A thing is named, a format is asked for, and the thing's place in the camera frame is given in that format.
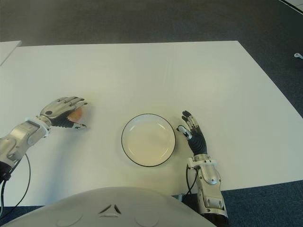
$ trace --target robotic arm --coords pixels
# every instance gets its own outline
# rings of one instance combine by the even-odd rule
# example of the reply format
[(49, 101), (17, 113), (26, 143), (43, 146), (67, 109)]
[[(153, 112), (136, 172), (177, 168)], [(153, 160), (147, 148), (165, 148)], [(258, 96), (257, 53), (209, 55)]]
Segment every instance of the robotic arm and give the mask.
[(177, 130), (186, 137), (194, 153), (194, 157), (188, 158), (188, 167), (198, 172), (198, 212), (218, 227), (228, 226), (227, 211), (220, 191), (221, 177), (215, 169), (216, 162), (207, 154), (206, 141), (195, 118), (184, 111), (182, 119), (190, 130), (182, 125)]
[(41, 138), (47, 137), (51, 126), (82, 129), (86, 125), (72, 122), (68, 116), (86, 105), (83, 98), (62, 97), (51, 102), (34, 119), (26, 119), (7, 136), (0, 138), (0, 183), (8, 181), (15, 165), (22, 159), (29, 147)]

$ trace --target wire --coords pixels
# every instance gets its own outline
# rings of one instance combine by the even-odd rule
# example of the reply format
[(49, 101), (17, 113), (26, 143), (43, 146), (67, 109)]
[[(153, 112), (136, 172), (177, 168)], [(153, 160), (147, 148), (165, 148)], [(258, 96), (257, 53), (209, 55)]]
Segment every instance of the wire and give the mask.
[(3, 214), (4, 210), (4, 202), (3, 202), (3, 193), (4, 193), (4, 188), (5, 188), (6, 181), (3, 182), (2, 188), (1, 188), (1, 210), (0, 210), (0, 217)]
[(194, 204), (195, 208), (193, 209), (194, 211), (198, 211), (198, 206), (197, 206), (197, 203), (195, 202), (193, 196), (192, 196), (192, 188), (194, 187), (195, 183), (196, 183), (196, 180), (197, 180), (197, 176), (198, 176), (198, 170), (196, 168), (194, 168), (194, 170), (196, 171), (196, 175), (195, 175), (195, 180), (193, 182), (193, 184), (191, 185), (191, 187), (189, 187), (189, 182), (188, 182), (188, 170), (190, 168), (188, 167), (188, 165), (186, 166), (186, 184), (187, 184), (187, 188), (188, 188), (188, 192), (186, 193), (186, 195), (184, 196), (184, 199), (187, 197), (188, 194), (191, 195), (191, 200), (192, 200), (192, 203)]
[[(17, 166), (19, 165), (20, 161), (21, 161), (21, 160), (19, 160), (19, 161), (15, 164), (15, 166), (14, 166), (11, 170), (9, 170), (9, 172), (8, 172), (8, 175), (9, 175), (9, 176), (10, 176), (11, 173), (17, 168)], [(6, 184), (6, 181), (3, 182), (2, 188), (1, 188), (1, 198), (0, 198), (1, 210), (0, 210), (0, 218), (1, 218), (1, 216), (2, 216), (2, 214), (3, 214), (3, 211), (4, 211), (4, 199), (3, 199), (3, 194), (4, 194), (5, 184)]]
[(187, 184), (188, 192), (187, 192), (186, 195), (184, 196), (184, 199), (187, 197), (187, 195), (188, 195), (189, 193), (192, 195), (191, 190), (192, 190), (192, 188), (194, 187), (194, 185), (195, 185), (195, 183), (196, 183), (196, 180), (197, 180), (197, 176), (198, 176), (198, 170), (197, 170), (196, 168), (194, 168), (195, 171), (196, 171), (195, 180), (194, 180), (193, 184), (191, 185), (191, 187), (189, 187), (189, 182), (188, 182), (188, 170), (189, 170), (189, 169), (190, 169), (190, 168), (188, 168), (188, 165), (187, 165), (187, 166), (186, 166), (186, 184)]
[[(30, 162), (28, 159), (27, 154), (25, 154), (25, 157), (27, 158), (27, 162), (28, 162), (28, 170), (29, 170), (29, 176), (28, 176), (28, 183), (27, 183), (27, 189), (25, 190), (24, 195), (22, 196), (22, 198), (20, 199), (20, 201), (17, 203), (17, 205), (15, 207), (13, 207), (9, 212), (7, 212), (5, 215), (3, 215), (3, 217), (1, 217), (2, 213), (3, 213), (3, 207), (4, 207), (4, 202), (3, 202), (3, 194), (4, 194), (4, 187), (5, 187), (5, 183), (6, 181), (3, 183), (2, 185), (2, 189), (1, 189), (1, 215), (0, 215), (0, 220), (5, 218), (8, 214), (10, 214), (24, 199), (25, 195), (27, 194), (28, 188), (29, 188), (29, 184), (30, 184), (30, 178), (31, 178), (31, 167), (30, 167)], [(14, 168), (12, 168), (11, 172), (12, 173), (15, 168), (17, 167), (17, 165), (20, 163), (20, 161), (18, 161), (18, 163), (14, 166)]]

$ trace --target small white object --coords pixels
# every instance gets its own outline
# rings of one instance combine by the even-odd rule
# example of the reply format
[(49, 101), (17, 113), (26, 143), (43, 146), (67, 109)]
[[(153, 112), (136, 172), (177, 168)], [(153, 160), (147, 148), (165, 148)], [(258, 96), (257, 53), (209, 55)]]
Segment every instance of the small white object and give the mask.
[(295, 58), (301, 58), (303, 60), (303, 56), (301, 54), (299, 54), (299, 53), (295, 53), (294, 57)]
[(157, 166), (165, 162), (175, 148), (171, 125), (155, 114), (142, 114), (131, 119), (122, 132), (126, 155), (141, 166)]

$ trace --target white tabletop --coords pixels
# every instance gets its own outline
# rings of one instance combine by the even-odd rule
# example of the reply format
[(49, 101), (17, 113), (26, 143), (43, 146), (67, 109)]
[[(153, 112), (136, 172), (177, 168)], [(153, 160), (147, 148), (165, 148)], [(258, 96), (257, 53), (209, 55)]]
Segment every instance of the white tabletop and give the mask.
[[(190, 111), (218, 162), (222, 190), (303, 179), (303, 120), (236, 41), (18, 47), (1, 66), (0, 136), (61, 96), (89, 101), (81, 120), (89, 128), (52, 128), (28, 151), (32, 181), (21, 205), (107, 186), (186, 192), (192, 153), (180, 133), (160, 166), (136, 165), (123, 152), (123, 127), (143, 113), (176, 128)], [(5, 205), (16, 204), (27, 179), (23, 159)]]
[(0, 42), (0, 66), (15, 50), (15, 48), (20, 45), (21, 41)]

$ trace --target plate rim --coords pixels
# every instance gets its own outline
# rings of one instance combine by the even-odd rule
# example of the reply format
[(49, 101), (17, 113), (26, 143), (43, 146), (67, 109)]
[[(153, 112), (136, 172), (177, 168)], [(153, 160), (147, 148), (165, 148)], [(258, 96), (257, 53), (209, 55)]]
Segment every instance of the plate rim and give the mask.
[[(157, 164), (157, 165), (154, 165), (154, 166), (145, 166), (145, 165), (141, 165), (141, 164), (139, 164), (139, 163), (136, 163), (134, 160), (132, 160), (132, 159), (127, 155), (127, 153), (125, 152), (125, 149), (124, 149), (124, 147), (123, 147), (123, 142), (122, 142), (122, 137), (123, 137), (124, 130), (125, 130), (126, 126), (129, 124), (129, 122), (131, 122), (131, 121), (132, 121), (133, 119), (135, 119), (136, 117), (139, 117), (139, 116), (141, 116), (141, 115), (148, 115), (148, 114), (149, 114), (149, 115), (158, 116), (158, 117), (162, 118), (163, 120), (165, 120), (165, 121), (169, 124), (169, 126), (171, 127), (172, 132), (174, 133), (174, 138), (175, 138), (174, 149), (172, 150), (172, 153), (170, 154), (170, 156), (169, 156), (165, 161), (163, 161), (163, 162), (161, 162), (161, 163), (159, 163), (159, 164)], [(159, 166), (159, 165), (163, 164), (164, 162), (166, 162), (167, 160), (169, 160), (169, 158), (170, 158), (170, 157), (172, 156), (172, 154), (174, 153), (175, 148), (176, 148), (176, 134), (175, 134), (174, 128), (171, 126), (171, 124), (170, 124), (164, 117), (161, 117), (161, 116), (159, 116), (159, 115), (157, 115), (157, 114), (154, 114), (154, 113), (144, 113), (144, 114), (139, 114), (139, 115), (133, 117), (132, 119), (130, 119), (130, 120), (125, 124), (125, 126), (124, 126), (124, 128), (123, 128), (123, 130), (122, 130), (122, 133), (121, 133), (121, 145), (122, 145), (123, 152), (126, 154), (126, 156), (127, 156), (132, 162), (136, 163), (137, 165), (143, 166), (143, 167), (155, 167), (155, 166)]]

